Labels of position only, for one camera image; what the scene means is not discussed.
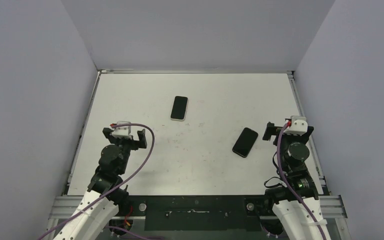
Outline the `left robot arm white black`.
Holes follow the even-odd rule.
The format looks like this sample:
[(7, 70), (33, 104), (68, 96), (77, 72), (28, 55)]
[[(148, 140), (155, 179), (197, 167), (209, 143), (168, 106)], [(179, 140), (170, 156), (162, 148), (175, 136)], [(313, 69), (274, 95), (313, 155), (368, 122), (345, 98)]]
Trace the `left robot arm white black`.
[(129, 193), (121, 188), (127, 182), (122, 179), (132, 151), (146, 149), (146, 131), (142, 126), (137, 139), (131, 134), (130, 122), (118, 122), (105, 127), (102, 132), (109, 141), (100, 152), (86, 192), (76, 210), (55, 233), (55, 240), (94, 240), (115, 215), (129, 210)]

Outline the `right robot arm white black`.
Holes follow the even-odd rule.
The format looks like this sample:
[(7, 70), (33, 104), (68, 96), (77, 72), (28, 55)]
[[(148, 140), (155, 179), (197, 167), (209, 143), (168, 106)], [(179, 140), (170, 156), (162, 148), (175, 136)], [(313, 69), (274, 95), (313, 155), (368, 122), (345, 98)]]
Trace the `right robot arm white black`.
[(290, 240), (329, 240), (318, 189), (308, 170), (307, 143), (314, 127), (306, 117), (291, 116), (282, 126), (268, 122), (262, 139), (275, 137), (272, 163), (279, 183), (267, 186), (262, 207), (275, 215)]

